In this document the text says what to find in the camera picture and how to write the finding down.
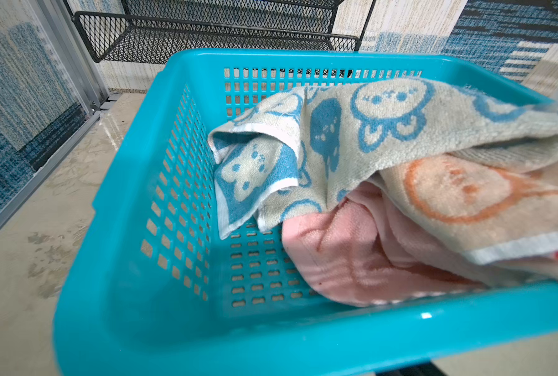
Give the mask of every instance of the black wire mesh tray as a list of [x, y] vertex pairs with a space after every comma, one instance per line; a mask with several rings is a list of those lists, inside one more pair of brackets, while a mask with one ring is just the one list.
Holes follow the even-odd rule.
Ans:
[[351, 35], [193, 22], [130, 14], [78, 11], [74, 23], [93, 60], [166, 64], [191, 48], [354, 51]]
[[121, 0], [125, 14], [331, 33], [343, 0]]

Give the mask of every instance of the mesh organizer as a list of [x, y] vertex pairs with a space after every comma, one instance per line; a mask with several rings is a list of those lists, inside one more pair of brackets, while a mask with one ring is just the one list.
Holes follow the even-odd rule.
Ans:
[[555, 282], [357, 309], [310, 290], [280, 227], [262, 233], [251, 220], [219, 239], [210, 130], [293, 86], [403, 76], [549, 101], [444, 56], [173, 56], [108, 170], [62, 290], [54, 347], [64, 374], [352, 375], [558, 330]]
[[166, 64], [194, 48], [358, 50], [358, 37], [331, 34], [342, 1], [123, 0], [125, 14], [67, 9], [96, 63]]

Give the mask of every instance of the silver metal strip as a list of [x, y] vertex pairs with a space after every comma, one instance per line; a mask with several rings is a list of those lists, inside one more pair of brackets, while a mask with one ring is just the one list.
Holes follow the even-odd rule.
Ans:
[[70, 136], [58, 150], [50, 157], [41, 169], [33, 176], [28, 183], [8, 202], [0, 211], [0, 229], [5, 223], [16, 213], [16, 211], [31, 197], [31, 194], [48, 178], [72, 149], [80, 142], [83, 136], [91, 129], [91, 127], [99, 120], [100, 111], [96, 111], [76, 132]]
[[61, 64], [76, 88], [80, 104], [89, 116], [110, 95], [103, 77], [80, 41], [63, 0], [27, 0], [52, 43]]

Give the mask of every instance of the beige tabletop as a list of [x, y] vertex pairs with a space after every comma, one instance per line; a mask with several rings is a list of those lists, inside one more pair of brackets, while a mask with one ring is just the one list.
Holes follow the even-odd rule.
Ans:
[[[143, 94], [124, 94], [0, 230], [0, 375], [58, 375], [58, 294]], [[436, 360], [451, 376], [557, 375], [558, 333]]]

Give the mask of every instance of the laundry basket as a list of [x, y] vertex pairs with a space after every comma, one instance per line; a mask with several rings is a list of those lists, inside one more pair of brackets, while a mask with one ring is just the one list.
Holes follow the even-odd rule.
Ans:
[[188, 50], [158, 74], [59, 299], [71, 375], [353, 375], [558, 330], [558, 283], [357, 309], [317, 295], [250, 220], [220, 240], [208, 132], [273, 93], [416, 76], [549, 99], [444, 56]]

